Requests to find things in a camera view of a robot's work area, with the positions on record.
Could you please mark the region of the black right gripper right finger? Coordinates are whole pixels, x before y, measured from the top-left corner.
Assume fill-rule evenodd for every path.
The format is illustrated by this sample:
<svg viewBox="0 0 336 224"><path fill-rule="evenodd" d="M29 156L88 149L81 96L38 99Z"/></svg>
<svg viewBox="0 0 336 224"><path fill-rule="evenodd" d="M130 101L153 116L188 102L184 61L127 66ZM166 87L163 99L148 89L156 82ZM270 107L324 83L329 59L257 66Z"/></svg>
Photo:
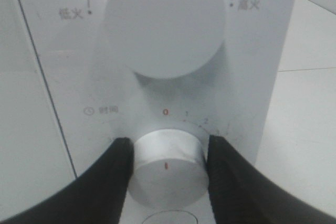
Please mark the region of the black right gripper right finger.
<svg viewBox="0 0 336 224"><path fill-rule="evenodd" d="M206 169L216 223L335 223L273 183L222 136L209 137Z"/></svg>

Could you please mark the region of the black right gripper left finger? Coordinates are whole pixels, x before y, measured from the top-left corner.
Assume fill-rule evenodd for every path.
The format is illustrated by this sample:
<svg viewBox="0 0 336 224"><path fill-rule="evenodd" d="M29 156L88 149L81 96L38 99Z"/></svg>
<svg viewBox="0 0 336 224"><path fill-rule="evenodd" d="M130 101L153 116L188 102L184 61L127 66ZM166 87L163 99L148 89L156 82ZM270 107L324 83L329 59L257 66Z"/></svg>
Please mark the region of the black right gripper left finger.
<svg viewBox="0 0 336 224"><path fill-rule="evenodd" d="M133 160L132 141L117 138L68 186L3 223L119 223Z"/></svg>

